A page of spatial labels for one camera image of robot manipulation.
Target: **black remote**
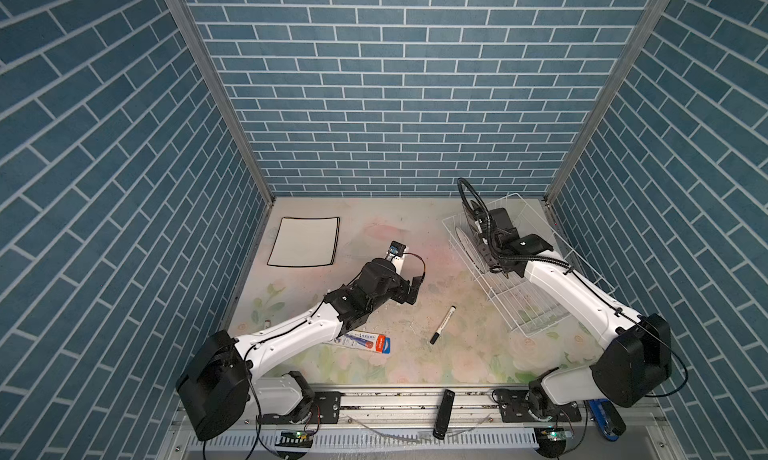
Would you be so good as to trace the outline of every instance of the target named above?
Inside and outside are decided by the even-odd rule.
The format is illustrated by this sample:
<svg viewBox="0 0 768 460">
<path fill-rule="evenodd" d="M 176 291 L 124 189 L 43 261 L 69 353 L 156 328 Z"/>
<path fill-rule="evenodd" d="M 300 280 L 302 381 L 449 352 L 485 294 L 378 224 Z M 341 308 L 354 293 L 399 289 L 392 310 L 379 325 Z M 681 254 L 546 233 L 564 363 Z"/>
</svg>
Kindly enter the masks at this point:
<svg viewBox="0 0 768 460">
<path fill-rule="evenodd" d="M 442 393 L 442 402 L 437 410 L 437 419 L 435 420 L 435 429 L 432 430 L 432 436 L 437 440 L 443 440 L 448 431 L 448 423 L 451 421 L 451 410 L 453 409 L 453 397 L 456 393 L 446 389 Z"/>
</svg>

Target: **brick wall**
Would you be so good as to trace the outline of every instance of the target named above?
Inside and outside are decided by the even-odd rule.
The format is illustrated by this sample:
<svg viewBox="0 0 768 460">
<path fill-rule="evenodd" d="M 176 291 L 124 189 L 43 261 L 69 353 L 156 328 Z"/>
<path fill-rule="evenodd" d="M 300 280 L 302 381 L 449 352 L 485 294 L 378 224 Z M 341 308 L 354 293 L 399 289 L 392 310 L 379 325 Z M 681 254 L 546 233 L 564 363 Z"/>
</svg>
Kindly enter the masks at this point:
<svg viewBox="0 0 768 460">
<path fill-rule="evenodd" d="M 263 208 L 162 0 L 0 0 L 0 458 L 156 454 Z"/>
<path fill-rule="evenodd" d="M 187 0 L 277 195 L 541 196 L 647 0 Z"/>
<path fill-rule="evenodd" d="M 766 4 L 672 0 L 555 204 L 619 300 L 670 323 L 688 458 L 768 458 Z"/>
</svg>

